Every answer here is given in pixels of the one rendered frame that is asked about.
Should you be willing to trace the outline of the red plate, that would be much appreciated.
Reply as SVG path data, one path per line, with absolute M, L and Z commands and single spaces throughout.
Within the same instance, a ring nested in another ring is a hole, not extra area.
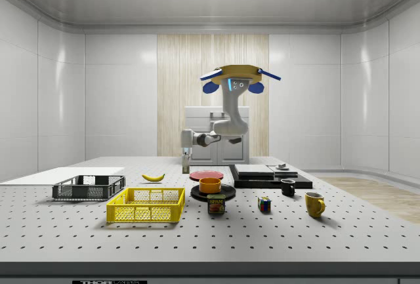
M 217 178 L 222 180 L 224 175 L 218 171 L 196 171 L 191 172 L 189 178 L 194 181 L 200 181 L 203 178 Z

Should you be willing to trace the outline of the yellow bowl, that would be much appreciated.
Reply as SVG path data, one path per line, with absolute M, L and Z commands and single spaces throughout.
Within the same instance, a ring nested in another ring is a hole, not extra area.
M 221 180 L 219 178 L 201 178 L 199 180 L 199 191 L 206 194 L 215 194 L 221 191 Z

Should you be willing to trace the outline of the black plate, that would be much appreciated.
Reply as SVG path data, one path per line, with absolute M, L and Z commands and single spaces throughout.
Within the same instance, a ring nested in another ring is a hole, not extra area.
M 198 199 L 200 201 L 207 201 L 207 193 L 200 192 L 200 186 L 196 185 L 191 189 L 190 192 L 191 196 L 195 199 Z M 218 192 L 218 194 L 225 195 L 225 199 L 232 199 L 236 195 L 236 189 L 232 186 L 222 184 L 221 190 Z

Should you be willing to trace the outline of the flat-sided can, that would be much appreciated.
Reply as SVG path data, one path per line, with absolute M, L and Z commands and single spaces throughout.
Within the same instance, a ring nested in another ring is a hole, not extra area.
M 224 194 L 208 194 L 207 210 L 209 214 L 224 214 L 226 196 Z

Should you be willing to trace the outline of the yellow basket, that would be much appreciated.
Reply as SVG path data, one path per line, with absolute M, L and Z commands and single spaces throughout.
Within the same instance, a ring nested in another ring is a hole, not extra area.
M 184 188 L 126 188 L 106 204 L 108 222 L 178 222 Z

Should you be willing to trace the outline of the black stove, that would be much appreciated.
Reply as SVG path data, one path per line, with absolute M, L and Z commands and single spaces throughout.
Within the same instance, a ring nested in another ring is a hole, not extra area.
M 294 180 L 296 189 L 313 188 L 312 181 L 297 172 L 280 174 L 276 171 L 271 171 L 245 174 L 237 170 L 236 165 L 230 165 L 229 167 L 234 179 L 235 188 L 280 189 L 282 186 L 281 179 Z

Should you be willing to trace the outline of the black mug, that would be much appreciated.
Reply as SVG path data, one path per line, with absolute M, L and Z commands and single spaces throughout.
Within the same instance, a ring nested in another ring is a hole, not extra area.
M 288 197 L 295 195 L 295 181 L 292 179 L 281 179 L 282 194 Z

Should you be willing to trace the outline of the dark grey basket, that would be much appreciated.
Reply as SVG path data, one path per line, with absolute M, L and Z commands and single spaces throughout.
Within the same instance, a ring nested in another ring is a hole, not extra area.
M 52 187 L 55 199 L 109 199 L 125 187 L 125 177 L 115 175 L 78 175 Z

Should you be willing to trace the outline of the yellow mug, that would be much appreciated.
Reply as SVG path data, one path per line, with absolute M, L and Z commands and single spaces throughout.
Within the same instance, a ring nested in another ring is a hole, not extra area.
M 326 209 L 324 196 L 316 192 L 305 193 L 306 209 L 311 217 L 319 218 Z

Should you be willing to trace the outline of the white board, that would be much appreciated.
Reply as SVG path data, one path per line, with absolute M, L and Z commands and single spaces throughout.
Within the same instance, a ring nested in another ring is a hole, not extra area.
M 78 175 L 113 175 L 123 169 L 124 167 L 59 167 L 2 182 L 0 185 L 53 185 Z

